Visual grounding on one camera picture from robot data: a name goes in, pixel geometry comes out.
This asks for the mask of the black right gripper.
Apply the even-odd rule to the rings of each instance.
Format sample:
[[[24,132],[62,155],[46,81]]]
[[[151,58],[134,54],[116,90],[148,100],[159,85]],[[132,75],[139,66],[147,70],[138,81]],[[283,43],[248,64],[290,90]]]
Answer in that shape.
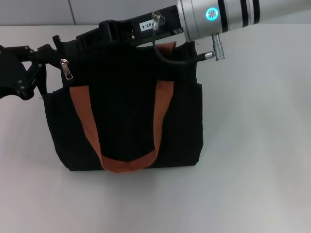
[[[99,27],[76,37],[82,48],[108,43],[128,43],[139,46],[183,32],[177,6],[173,5],[128,20],[107,20]]]

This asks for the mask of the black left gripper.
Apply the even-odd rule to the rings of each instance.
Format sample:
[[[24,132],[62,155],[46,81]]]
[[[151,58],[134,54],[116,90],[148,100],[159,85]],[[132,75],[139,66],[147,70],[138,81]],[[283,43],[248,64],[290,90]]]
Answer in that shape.
[[[27,70],[23,62],[37,60]],[[40,95],[47,93],[47,71],[45,64],[59,65],[60,56],[50,44],[31,50],[28,46],[0,47],[0,97],[18,96],[29,100],[37,87]]]

